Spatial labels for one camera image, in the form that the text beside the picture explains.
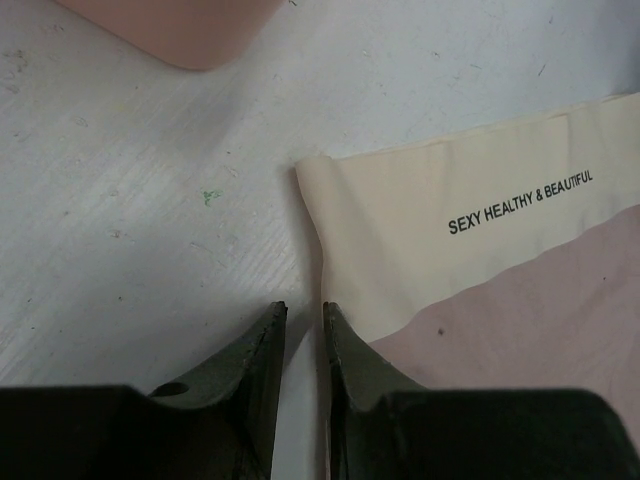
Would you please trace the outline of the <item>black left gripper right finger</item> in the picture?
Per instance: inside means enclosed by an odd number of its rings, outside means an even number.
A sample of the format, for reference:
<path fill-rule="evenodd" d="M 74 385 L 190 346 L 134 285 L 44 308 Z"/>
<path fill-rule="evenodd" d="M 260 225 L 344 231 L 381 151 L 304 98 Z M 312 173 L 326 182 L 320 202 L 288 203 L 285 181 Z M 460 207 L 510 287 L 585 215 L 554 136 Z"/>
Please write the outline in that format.
<path fill-rule="evenodd" d="M 581 389 L 427 389 L 323 306 L 332 479 L 636 479 L 617 413 Z"/>

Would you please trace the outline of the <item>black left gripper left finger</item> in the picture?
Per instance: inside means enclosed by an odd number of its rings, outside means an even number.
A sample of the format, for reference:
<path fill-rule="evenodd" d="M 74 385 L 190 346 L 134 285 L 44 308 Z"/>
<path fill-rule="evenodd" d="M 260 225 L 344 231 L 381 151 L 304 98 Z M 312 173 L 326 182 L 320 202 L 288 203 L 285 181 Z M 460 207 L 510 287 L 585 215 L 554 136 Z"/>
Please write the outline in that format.
<path fill-rule="evenodd" d="M 1 390 L 4 479 L 268 479 L 287 308 L 143 394 L 126 385 Z"/>

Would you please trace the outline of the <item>pink underwear cream waistband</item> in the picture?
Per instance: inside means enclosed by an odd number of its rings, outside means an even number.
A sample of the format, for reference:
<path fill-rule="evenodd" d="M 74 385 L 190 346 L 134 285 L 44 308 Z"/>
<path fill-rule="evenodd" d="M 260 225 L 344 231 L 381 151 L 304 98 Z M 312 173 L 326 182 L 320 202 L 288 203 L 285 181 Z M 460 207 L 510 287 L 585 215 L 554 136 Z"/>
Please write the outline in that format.
<path fill-rule="evenodd" d="M 639 98 L 296 167 L 322 300 L 433 390 L 581 389 L 639 455 Z"/>

